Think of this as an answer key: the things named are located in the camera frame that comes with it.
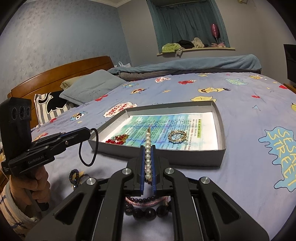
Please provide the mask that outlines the person's left hand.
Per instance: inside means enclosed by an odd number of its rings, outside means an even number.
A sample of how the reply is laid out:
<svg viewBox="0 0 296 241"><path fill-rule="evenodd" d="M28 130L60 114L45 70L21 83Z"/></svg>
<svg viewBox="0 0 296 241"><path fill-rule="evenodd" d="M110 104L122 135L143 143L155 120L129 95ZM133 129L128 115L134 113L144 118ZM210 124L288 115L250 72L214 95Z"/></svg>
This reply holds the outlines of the person's left hand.
<svg viewBox="0 0 296 241"><path fill-rule="evenodd" d="M32 191L32 198L39 203L46 203L50 199L50 183L48 182L48 172L44 166L39 167L34 172L34 177L21 178L10 176L10 191L15 204L19 209L25 209L32 205L26 190Z"/></svg>

